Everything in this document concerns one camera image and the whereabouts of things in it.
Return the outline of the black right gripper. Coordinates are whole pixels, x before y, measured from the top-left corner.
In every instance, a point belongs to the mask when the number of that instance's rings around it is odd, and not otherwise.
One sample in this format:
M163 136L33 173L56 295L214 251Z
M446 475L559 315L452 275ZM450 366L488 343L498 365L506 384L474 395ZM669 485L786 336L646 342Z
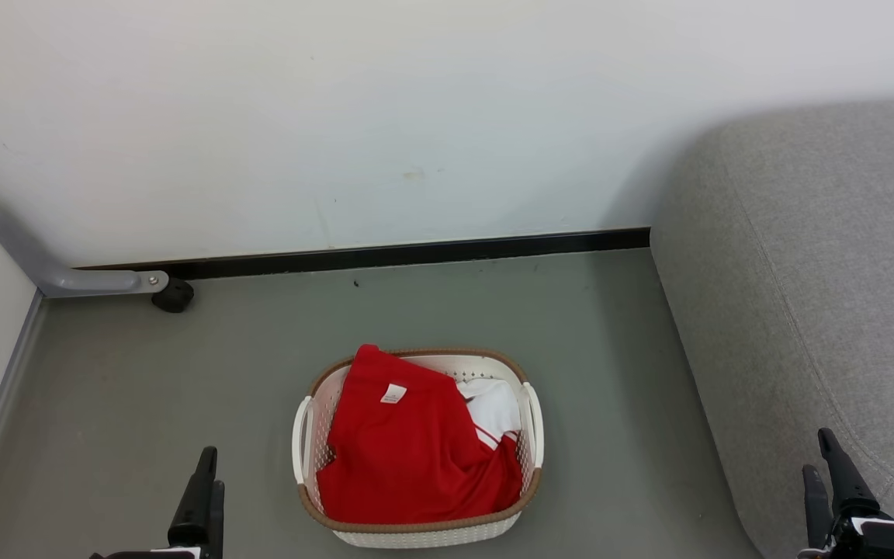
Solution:
M894 558L894 520L878 517L879 502L834 432L821 428L817 442L829 468L833 506L822 475L812 464L805 464L802 481L809 547L799 551L799 556Z

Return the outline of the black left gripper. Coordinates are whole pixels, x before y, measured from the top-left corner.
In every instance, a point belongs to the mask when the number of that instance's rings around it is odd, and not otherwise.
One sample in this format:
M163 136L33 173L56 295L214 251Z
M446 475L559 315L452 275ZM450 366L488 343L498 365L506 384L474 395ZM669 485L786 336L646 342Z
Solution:
M90 559L201 559L224 556L226 485L215 481L217 448L206 446L168 529L168 548L92 553ZM209 544L209 552L202 545Z

